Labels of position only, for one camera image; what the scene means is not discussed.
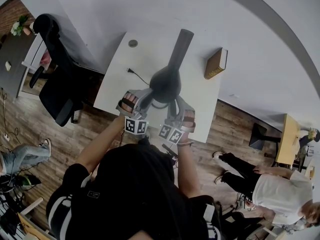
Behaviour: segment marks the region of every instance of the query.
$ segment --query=book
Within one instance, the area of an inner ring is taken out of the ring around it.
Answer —
[[[220,48],[208,59],[205,67],[204,78],[210,79],[224,71],[227,66],[228,50]]]

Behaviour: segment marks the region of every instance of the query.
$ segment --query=dark table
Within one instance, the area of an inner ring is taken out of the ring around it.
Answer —
[[[22,32],[21,36],[14,36],[10,33],[0,49],[0,87],[14,98],[18,97],[27,69],[21,62],[25,60],[35,38],[34,34]],[[11,64],[10,71],[6,69],[7,61]]]

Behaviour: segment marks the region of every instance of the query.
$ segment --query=chair armrest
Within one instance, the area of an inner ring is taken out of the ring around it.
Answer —
[[[45,68],[43,66],[40,66],[37,71],[33,74],[29,86],[30,88],[33,88],[37,82],[37,80],[39,79],[40,75],[42,74],[42,72],[45,70]]]
[[[61,127],[65,126],[73,110],[74,110],[74,102],[69,98],[64,104],[64,106],[62,107],[60,113],[57,115],[55,122]]]

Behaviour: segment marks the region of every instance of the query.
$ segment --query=person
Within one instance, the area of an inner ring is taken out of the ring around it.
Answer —
[[[46,138],[39,146],[21,144],[8,152],[0,152],[0,175],[13,175],[21,166],[33,166],[48,160],[51,149],[51,141]]]
[[[255,166],[232,153],[217,151],[213,159],[221,160],[241,175],[230,171],[216,178],[215,183],[227,183],[247,196],[246,204],[255,207],[262,216],[274,223],[291,225],[302,217],[315,226],[320,223],[320,202],[313,202],[311,181],[297,170],[281,167]]]
[[[131,103],[136,97],[124,96]],[[122,103],[128,112],[132,109]],[[190,127],[195,114],[185,113]],[[124,130],[120,115],[65,172],[47,203],[46,216],[57,239],[218,240],[220,222],[214,200],[202,195],[188,133],[179,141],[178,187],[173,166],[149,141],[108,151]],[[92,172],[97,175],[90,180]]]

